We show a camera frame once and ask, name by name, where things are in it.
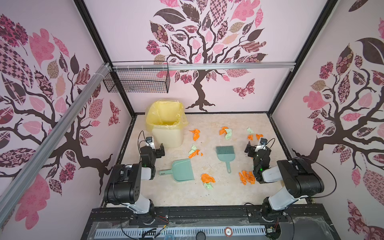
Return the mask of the green hand brush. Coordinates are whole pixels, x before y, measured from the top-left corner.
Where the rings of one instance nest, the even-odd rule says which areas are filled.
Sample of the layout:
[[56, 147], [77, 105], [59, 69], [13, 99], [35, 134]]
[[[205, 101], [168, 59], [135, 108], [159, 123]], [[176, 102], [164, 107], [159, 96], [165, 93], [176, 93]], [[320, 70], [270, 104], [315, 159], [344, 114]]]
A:
[[218, 159], [226, 164], [227, 173], [230, 174], [232, 172], [230, 162], [234, 161], [236, 157], [234, 147], [217, 146], [216, 154]]

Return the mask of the green dustpan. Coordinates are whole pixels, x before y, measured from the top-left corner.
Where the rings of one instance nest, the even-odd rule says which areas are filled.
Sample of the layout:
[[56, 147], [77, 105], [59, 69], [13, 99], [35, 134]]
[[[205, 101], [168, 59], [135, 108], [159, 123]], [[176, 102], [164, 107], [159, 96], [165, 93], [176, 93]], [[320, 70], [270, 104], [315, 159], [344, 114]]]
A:
[[186, 182], [195, 179], [190, 159], [177, 160], [172, 163], [171, 169], [159, 171], [160, 176], [172, 175], [174, 181]]

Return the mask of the green scrap mid table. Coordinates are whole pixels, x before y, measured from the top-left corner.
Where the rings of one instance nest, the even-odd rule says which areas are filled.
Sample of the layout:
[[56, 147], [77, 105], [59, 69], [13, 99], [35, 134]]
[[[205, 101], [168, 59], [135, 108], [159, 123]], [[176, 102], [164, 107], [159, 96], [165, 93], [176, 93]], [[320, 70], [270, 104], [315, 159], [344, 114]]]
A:
[[193, 154], [197, 150], [196, 145], [192, 145], [191, 150], [189, 151], [189, 155]]

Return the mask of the orange scrap mid table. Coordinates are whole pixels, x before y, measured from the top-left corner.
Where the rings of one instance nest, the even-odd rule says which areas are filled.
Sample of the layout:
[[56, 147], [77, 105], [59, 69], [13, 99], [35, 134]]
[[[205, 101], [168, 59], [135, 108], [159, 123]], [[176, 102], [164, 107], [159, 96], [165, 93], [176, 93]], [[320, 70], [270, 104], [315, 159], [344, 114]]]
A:
[[190, 153], [189, 159], [198, 156], [200, 154], [200, 150], [195, 150], [194, 152]]

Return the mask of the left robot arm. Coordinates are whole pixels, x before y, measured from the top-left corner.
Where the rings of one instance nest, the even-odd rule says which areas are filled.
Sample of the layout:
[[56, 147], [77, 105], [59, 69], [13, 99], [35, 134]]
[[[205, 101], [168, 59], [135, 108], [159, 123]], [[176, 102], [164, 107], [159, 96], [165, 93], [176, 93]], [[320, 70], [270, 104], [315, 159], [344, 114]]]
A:
[[132, 165], [115, 165], [108, 180], [104, 202], [125, 206], [137, 215], [153, 214], [152, 200], [141, 195], [141, 181], [153, 180], [156, 160], [165, 156], [164, 145], [158, 149], [150, 145], [140, 148], [141, 161]]

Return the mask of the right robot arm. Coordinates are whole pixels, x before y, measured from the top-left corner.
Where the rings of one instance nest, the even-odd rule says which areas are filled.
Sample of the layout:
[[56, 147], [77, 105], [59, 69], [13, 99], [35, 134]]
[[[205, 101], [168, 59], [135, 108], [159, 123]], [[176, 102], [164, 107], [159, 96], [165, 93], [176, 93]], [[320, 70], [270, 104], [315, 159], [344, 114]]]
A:
[[270, 167], [271, 149], [266, 145], [252, 146], [248, 143], [245, 153], [253, 159], [252, 173], [257, 182], [284, 183], [278, 192], [263, 201], [261, 215], [268, 221], [281, 215], [288, 206], [297, 201], [324, 191], [323, 180], [302, 158], [280, 160], [276, 166]]

